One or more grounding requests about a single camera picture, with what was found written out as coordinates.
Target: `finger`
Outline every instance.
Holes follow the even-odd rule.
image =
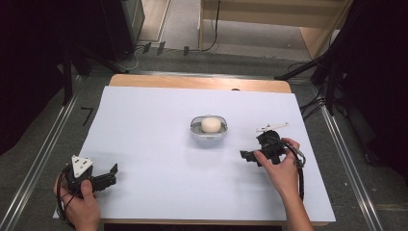
[[[60,187],[60,195],[61,196],[63,196],[63,195],[65,195],[65,194],[67,194],[68,193],[68,191],[64,188],[64,187],[62,187],[62,185],[58,185],[58,179],[60,178],[60,176],[58,176],[57,177],[57,179],[55,180],[55,184],[54,184],[54,195],[57,195],[57,188],[58,187]]]
[[[292,151],[290,151],[289,149],[287,149],[287,153],[285,158],[283,159],[282,163],[286,163],[286,162],[293,162],[295,160],[295,156],[292,153]]]
[[[59,178],[60,176],[57,177],[55,184],[54,184],[54,195],[57,195],[57,188],[60,187],[60,198],[63,201],[63,203],[66,204],[71,199],[72,195],[68,192],[66,188],[58,185]]]
[[[289,149],[289,148],[285,148],[285,153],[284,153],[285,155],[294,155],[294,153],[292,153],[292,151]]]
[[[93,197],[92,183],[90,180],[85,180],[81,183],[81,192],[86,202],[93,201],[95,199]]]
[[[267,167],[271,164],[271,162],[268,161],[267,157],[261,151],[254,151],[254,156],[263,167]]]
[[[297,141],[294,141],[290,138],[282,138],[281,139],[283,142],[286,142],[288,144],[290,144],[291,146],[295,147],[295,148],[299,148],[300,144]]]

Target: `white paper sheet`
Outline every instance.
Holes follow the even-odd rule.
[[[200,143],[193,118],[226,119],[228,134]],[[241,158],[259,149],[257,128],[301,143],[304,204],[311,221],[335,221],[315,155],[290,93],[106,87],[82,157],[93,175],[118,163],[117,183],[98,193],[102,218],[285,220],[279,194],[262,167]]]

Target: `wire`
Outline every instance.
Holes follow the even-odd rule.
[[[313,109],[309,114],[307,114],[305,117],[303,117],[303,120],[305,120],[306,118],[308,118],[311,114],[317,112],[317,111],[318,111],[321,107],[323,107],[323,106],[324,106],[323,103],[318,104],[318,106],[315,107],[315,109]]]
[[[307,62],[299,62],[299,63],[290,64],[290,65],[288,66],[288,73],[290,72],[291,67],[294,66],[294,65],[296,65],[296,64],[307,64]]]
[[[307,104],[307,105],[303,105],[300,106],[299,109],[301,110],[302,114],[305,113],[306,109],[314,104],[325,104],[326,103],[326,98],[319,98],[314,100],[313,102]]]
[[[135,50],[135,52],[133,53],[134,56],[135,56],[135,60],[136,60],[136,63],[135,63],[134,66],[132,66],[132,67],[126,67],[126,66],[123,66],[123,65],[121,65],[121,64],[119,64],[119,63],[116,63],[116,65],[120,66],[121,68],[123,68],[123,69],[125,69],[125,70],[133,70],[133,69],[135,69],[135,68],[138,67],[138,65],[139,65],[139,59],[138,59],[138,57],[136,56],[136,52],[138,52],[139,50],[142,50],[142,48],[144,48],[144,46],[140,46],[140,47],[137,48],[137,49]]]
[[[221,0],[218,0],[217,17],[216,17],[216,37],[214,38],[213,44],[207,49],[204,49],[204,50],[200,50],[200,49],[191,50],[191,52],[198,52],[198,51],[206,52],[206,51],[211,50],[211,48],[213,48],[214,44],[216,44],[217,37],[218,37],[218,17],[219,17],[219,5],[220,4],[221,4]]]
[[[63,196],[61,196],[61,198],[63,198],[64,196],[69,195],[69,192],[65,193]]]
[[[310,101],[310,102],[309,102],[308,104],[306,104],[306,105],[303,105],[303,106],[299,107],[300,110],[301,110],[300,112],[301,112],[302,114],[306,111],[306,109],[307,109],[310,105],[314,104],[315,100],[320,96],[320,92],[321,92],[322,89],[323,89],[323,85],[320,86],[320,89],[318,90],[318,93],[316,94],[315,98],[312,99],[312,101]]]
[[[61,171],[60,175],[58,176],[58,181],[57,181],[57,205],[58,205],[58,209],[57,209],[57,213],[60,216],[60,219],[62,219],[63,221],[65,221],[71,228],[75,229],[75,225],[73,225],[68,217],[66,216],[65,213],[65,209],[63,207],[64,203],[62,201],[62,197],[61,197],[61,184],[63,181],[63,177],[64,175],[68,172],[68,170],[71,168],[71,165],[66,165],[66,167]],[[66,206],[71,202],[71,200],[73,199],[74,196],[72,196],[72,198],[69,199],[68,203],[66,203]]]
[[[297,151],[294,150],[294,147],[292,147],[290,144],[285,143],[281,140],[278,140],[277,138],[273,138],[273,137],[267,137],[268,140],[274,140],[274,141],[278,141],[279,143],[283,144],[284,146],[286,146],[294,155],[294,157],[296,158],[296,168],[297,168],[297,174],[299,175],[299,196],[300,199],[303,201],[304,199],[304,195],[305,195],[305,186],[304,186],[304,176],[303,176],[303,166],[306,164],[306,157],[301,154],[301,157],[303,158],[303,161],[301,162],[299,157],[297,155],[299,155],[299,153]]]

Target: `wrist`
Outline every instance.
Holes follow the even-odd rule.
[[[297,190],[281,190],[278,192],[283,201],[300,199],[299,192]]]
[[[75,226],[76,231],[96,231],[98,230],[99,223],[88,223]]]

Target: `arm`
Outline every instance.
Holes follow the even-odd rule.
[[[282,141],[299,148],[299,143],[291,139],[283,138]],[[278,190],[283,204],[288,223],[288,230],[314,230],[306,213],[305,207],[298,193],[297,168],[293,164],[293,153],[286,150],[286,157],[279,165],[274,165],[264,154],[255,151],[254,155],[258,162],[265,168],[272,184]]]
[[[54,186],[54,194],[57,194],[57,181]],[[92,192],[92,184],[89,180],[81,183],[81,192],[84,199],[73,197],[66,188],[61,187],[62,200],[65,205],[65,213],[69,221],[75,225],[77,231],[96,231],[99,226],[100,210]]]

